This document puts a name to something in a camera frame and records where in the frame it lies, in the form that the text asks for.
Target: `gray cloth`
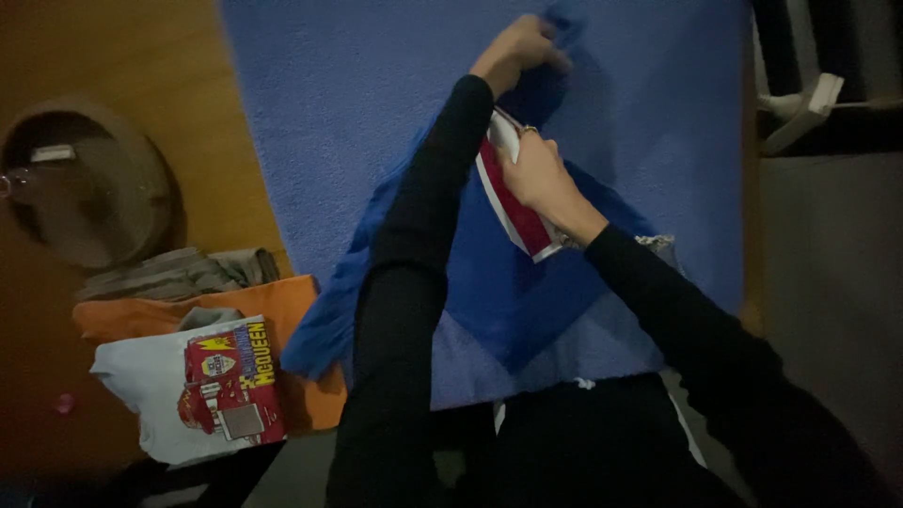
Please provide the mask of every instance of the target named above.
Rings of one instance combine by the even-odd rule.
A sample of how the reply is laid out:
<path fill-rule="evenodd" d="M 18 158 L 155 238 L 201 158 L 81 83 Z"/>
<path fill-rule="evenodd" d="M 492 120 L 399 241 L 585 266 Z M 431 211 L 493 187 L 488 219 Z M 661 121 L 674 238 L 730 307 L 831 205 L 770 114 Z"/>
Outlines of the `gray cloth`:
<path fill-rule="evenodd" d="M 205 257 L 188 247 L 89 278 L 75 297 L 80 302 L 117 298 L 174 302 L 278 279 L 273 255 L 265 249 L 230 250 Z"/>
<path fill-rule="evenodd" d="M 238 309 L 230 307 L 204 308 L 194 307 L 182 318 L 176 332 L 184 332 L 185 330 L 194 330 L 202 326 L 215 325 L 217 323 L 228 323 L 229 321 L 237 321 L 244 316 L 238 312 Z"/>

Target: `round object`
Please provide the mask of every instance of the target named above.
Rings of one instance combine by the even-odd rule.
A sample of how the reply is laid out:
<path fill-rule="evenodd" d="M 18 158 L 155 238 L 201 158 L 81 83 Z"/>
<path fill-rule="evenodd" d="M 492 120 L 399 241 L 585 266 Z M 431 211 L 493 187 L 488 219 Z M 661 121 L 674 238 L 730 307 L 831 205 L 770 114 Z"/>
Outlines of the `round object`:
<path fill-rule="evenodd" d="M 51 155 L 35 150 L 59 146 Z M 123 118 L 82 99 L 24 111 L 3 138 L 3 195 L 66 262 L 112 268 L 151 253 L 169 227 L 163 160 Z"/>

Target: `wooden floor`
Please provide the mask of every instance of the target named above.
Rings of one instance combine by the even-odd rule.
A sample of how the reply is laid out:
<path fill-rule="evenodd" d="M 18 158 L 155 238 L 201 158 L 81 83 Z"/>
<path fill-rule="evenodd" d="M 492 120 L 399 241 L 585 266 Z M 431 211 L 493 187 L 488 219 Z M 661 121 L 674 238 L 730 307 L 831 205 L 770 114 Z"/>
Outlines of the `wooden floor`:
<path fill-rule="evenodd" d="M 157 145 L 182 192 L 187 239 L 266 247 L 291 275 L 247 132 L 219 13 L 208 0 L 0 0 L 0 129 L 80 95 Z M 0 204 L 0 477 L 92 474 L 140 456 L 134 415 L 88 374 L 70 321 L 82 275 L 30 242 Z M 75 396 L 66 417 L 53 411 Z"/>

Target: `hand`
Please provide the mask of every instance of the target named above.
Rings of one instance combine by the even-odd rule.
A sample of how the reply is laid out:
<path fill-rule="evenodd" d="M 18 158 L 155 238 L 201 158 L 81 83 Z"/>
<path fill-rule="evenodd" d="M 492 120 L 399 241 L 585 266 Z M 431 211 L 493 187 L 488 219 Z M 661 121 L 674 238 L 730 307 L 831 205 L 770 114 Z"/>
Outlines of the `hand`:
<path fill-rule="evenodd" d="M 470 74 L 484 79 L 492 89 L 493 97 L 498 99 L 517 85 L 521 71 L 550 63 L 567 72 L 571 69 L 571 61 L 549 40 L 553 35 L 552 25 L 538 16 L 522 15 L 480 55 Z"/>
<path fill-rule="evenodd" d="M 504 151 L 497 151 L 505 186 L 526 207 L 546 217 L 584 247 L 609 225 L 577 190 L 558 156 L 558 145 L 544 141 L 535 132 L 520 138 L 517 164 Z"/>

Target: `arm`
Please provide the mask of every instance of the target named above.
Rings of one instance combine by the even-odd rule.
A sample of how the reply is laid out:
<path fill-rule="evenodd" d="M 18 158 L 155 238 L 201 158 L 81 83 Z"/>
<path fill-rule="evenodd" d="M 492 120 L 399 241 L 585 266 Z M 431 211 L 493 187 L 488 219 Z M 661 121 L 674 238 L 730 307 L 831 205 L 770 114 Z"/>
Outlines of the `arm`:
<path fill-rule="evenodd" d="M 495 99 L 521 69 L 558 56 L 544 28 L 534 16 L 520 18 L 458 81 L 374 239 L 358 297 L 355 382 L 339 424 L 330 505 L 419 506 L 436 493 L 430 367 L 461 188 Z"/>
<path fill-rule="evenodd" d="M 587 246 L 586 259 L 681 373 L 690 405 L 762 506 L 897 505 L 842 423 L 785 378 L 768 343 L 580 195 L 554 141 L 528 134 L 517 165 L 502 160 L 512 193 Z"/>

